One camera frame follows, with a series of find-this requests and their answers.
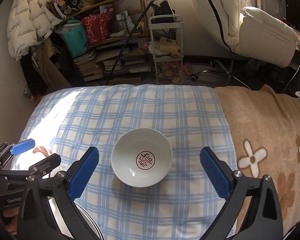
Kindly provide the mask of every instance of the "bed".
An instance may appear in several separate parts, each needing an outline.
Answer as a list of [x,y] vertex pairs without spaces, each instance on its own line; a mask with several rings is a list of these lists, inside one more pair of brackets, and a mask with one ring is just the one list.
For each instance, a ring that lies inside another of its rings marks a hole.
[[[120,182],[110,163],[115,142],[139,127],[162,132],[173,149],[169,173],[148,188]],[[28,169],[57,153],[62,163],[54,175],[89,146],[98,148],[99,164],[76,202],[105,239],[200,238],[224,204],[200,165],[205,146],[246,176],[272,176],[284,233],[300,221],[300,101],[267,86],[260,91],[174,85],[60,90],[34,110],[20,141],[28,138],[36,141],[35,149],[15,158],[12,169]],[[230,235],[239,230],[247,205]]]

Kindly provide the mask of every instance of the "hand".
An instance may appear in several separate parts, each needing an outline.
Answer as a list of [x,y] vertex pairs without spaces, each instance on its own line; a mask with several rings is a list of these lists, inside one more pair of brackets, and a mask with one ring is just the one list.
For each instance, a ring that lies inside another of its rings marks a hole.
[[17,234],[17,222],[18,222],[19,208],[8,208],[3,210],[3,216],[6,218],[12,217],[11,222],[5,226],[5,229],[13,235]]

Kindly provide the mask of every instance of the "white flower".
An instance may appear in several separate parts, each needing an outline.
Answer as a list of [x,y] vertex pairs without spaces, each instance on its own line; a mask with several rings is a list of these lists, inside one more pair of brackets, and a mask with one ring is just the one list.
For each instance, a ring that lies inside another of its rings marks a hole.
[[261,162],[266,156],[266,149],[259,149],[253,153],[250,142],[248,140],[244,141],[244,148],[248,154],[248,157],[243,157],[238,161],[238,166],[240,169],[247,168],[250,166],[253,177],[257,178],[259,176],[259,166],[258,163]]

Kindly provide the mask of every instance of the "chair wheel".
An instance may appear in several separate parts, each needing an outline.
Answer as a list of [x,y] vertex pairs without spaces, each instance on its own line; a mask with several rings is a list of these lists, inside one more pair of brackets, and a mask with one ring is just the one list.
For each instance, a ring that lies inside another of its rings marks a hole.
[[196,80],[198,80],[199,76],[191,76],[190,78],[192,81],[196,81]]

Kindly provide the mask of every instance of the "metal chair base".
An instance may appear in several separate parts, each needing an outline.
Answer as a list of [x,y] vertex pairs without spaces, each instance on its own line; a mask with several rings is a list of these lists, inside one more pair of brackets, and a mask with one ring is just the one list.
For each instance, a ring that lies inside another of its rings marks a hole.
[[213,70],[213,69],[208,69],[208,70],[202,70],[202,71],[199,71],[195,74],[193,74],[191,76],[191,80],[193,81],[196,81],[198,80],[199,76],[202,75],[202,74],[217,74],[217,75],[222,75],[222,76],[227,76],[227,83],[226,85],[228,86],[231,82],[232,79],[235,79],[237,81],[239,81],[242,85],[244,85],[245,87],[247,87],[248,89],[251,90],[251,88],[246,84],[244,83],[243,81],[241,81],[239,78],[235,77],[233,74],[232,74],[232,71],[233,71],[233,65],[234,65],[234,60],[232,59],[231,60],[231,64],[230,64],[230,68],[229,70],[227,70],[227,68],[225,67],[225,65],[219,61],[219,60],[215,60],[215,63],[217,63],[224,71],[219,71],[219,70]]

